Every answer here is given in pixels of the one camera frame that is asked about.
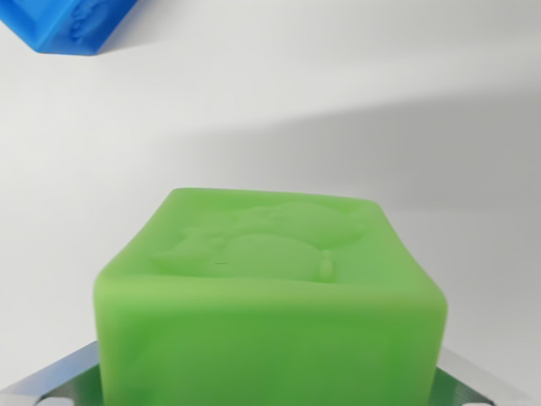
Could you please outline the gripper left finger with silver black pad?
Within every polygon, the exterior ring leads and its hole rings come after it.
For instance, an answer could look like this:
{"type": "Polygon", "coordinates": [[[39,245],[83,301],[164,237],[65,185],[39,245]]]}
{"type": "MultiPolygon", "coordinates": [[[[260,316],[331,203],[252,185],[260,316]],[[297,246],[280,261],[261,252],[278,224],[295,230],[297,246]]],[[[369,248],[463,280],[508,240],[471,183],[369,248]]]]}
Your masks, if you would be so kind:
{"type": "Polygon", "coordinates": [[[98,343],[90,343],[1,391],[2,405],[103,405],[98,343]]]}

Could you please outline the gripper right finger with silver black pad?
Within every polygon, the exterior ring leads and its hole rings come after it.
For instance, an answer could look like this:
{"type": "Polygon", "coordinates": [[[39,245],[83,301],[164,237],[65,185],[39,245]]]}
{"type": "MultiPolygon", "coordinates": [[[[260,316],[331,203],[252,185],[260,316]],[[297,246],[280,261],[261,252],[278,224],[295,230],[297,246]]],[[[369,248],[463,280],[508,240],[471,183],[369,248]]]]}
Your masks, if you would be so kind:
{"type": "Polygon", "coordinates": [[[525,392],[443,348],[429,397],[430,405],[536,405],[525,392]]]}

